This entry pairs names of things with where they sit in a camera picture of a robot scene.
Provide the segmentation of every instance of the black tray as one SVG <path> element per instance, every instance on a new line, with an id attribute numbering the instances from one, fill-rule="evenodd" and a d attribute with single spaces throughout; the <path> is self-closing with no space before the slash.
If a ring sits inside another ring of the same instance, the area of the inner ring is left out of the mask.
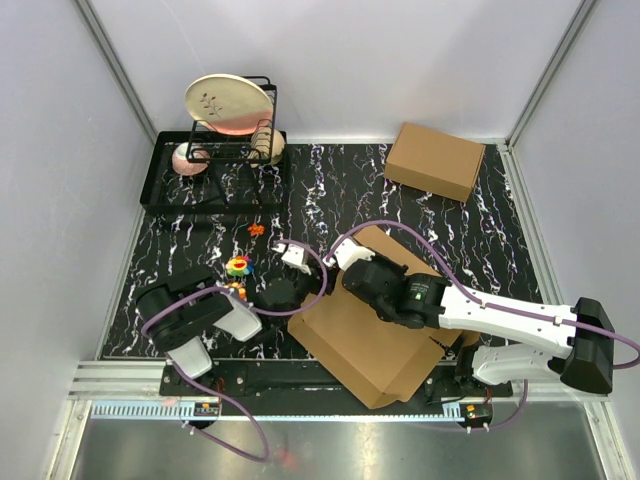
<path id="1" fill-rule="evenodd" d="M 286 133 L 281 132 L 286 141 Z M 213 143 L 245 142 L 207 132 Z M 220 158 L 212 155 L 209 168 L 194 176 L 174 172 L 171 156 L 175 148 L 193 138 L 192 131 L 160 132 L 151 156 L 140 204 L 151 215 L 165 214 L 277 214 L 287 209 L 290 188 L 290 160 L 271 166 L 248 158 Z"/>

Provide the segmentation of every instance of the black metal dish rack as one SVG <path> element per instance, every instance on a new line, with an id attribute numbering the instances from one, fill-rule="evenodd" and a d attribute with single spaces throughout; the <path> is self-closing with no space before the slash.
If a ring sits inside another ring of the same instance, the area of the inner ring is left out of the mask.
<path id="1" fill-rule="evenodd" d="M 273 133 L 278 89 L 268 77 L 244 77 L 256 83 L 273 102 L 273 117 L 260 120 L 256 131 Z M 281 132 L 286 141 L 286 133 Z M 276 214 L 287 209 L 290 165 L 282 159 L 270 165 L 274 135 L 224 135 L 194 121 L 190 131 L 160 132 L 151 156 L 140 203 L 151 215 Z M 208 163 L 197 175 L 173 170 L 171 156 L 188 143 L 187 160 Z"/>

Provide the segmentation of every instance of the closed cardboard box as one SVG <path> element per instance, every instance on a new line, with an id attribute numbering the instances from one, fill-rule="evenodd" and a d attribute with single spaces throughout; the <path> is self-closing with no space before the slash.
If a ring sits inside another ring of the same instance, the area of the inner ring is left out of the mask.
<path id="1" fill-rule="evenodd" d="M 405 123 L 384 170 L 389 180 L 466 202 L 478 178 L 484 145 Z"/>
<path id="2" fill-rule="evenodd" d="M 415 272 L 438 273 L 376 227 L 355 239 Z M 460 330 L 411 330 L 380 320 L 375 311 L 347 292 L 338 278 L 332 295 L 295 315 L 289 333 L 369 408 L 408 401 L 438 364 Z M 475 333 L 466 343 L 478 339 Z"/>

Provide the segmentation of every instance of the colorful toy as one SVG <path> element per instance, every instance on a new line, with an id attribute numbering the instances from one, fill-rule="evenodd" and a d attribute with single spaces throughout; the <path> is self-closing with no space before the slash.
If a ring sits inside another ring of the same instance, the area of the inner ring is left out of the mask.
<path id="1" fill-rule="evenodd" d="M 257 223 L 254 223 L 249 227 L 248 230 L 249 234 L 251 234 L 252 237 L 259 237 L 260 235 L 264 235 L 264 225 L 258 225 Z"/>
<path id="2" fill-rule="evenodd" d="M 227 274 L 232 277 L 244 277 L 253 272 L 253 262 L 246 255 L 233 257 L 227 262 Z"/>
<path id="3" fill-rule="evenodd" d="M 231 283 L 227 283 L 225 287 L 229 287 L 230 289 L 235 290 L 235 292 L 238 294 L 238 296 L 241 299 L 243 300 L 247 299 L 247 289 L 244 288 L 244 285 L 242 285 L 241 283 L 231 282 Z"/>

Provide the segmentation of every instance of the orange toy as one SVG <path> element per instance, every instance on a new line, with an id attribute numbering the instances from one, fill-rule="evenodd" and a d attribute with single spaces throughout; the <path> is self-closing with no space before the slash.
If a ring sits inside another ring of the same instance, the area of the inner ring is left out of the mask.
<path id="1" fill-rule="evenodd" d="M 249 233 L 252 237 L 259 237 L 260 235 L 264 235 L 264 225 L 258 225 L 254 223 L 249 227 Z"/>

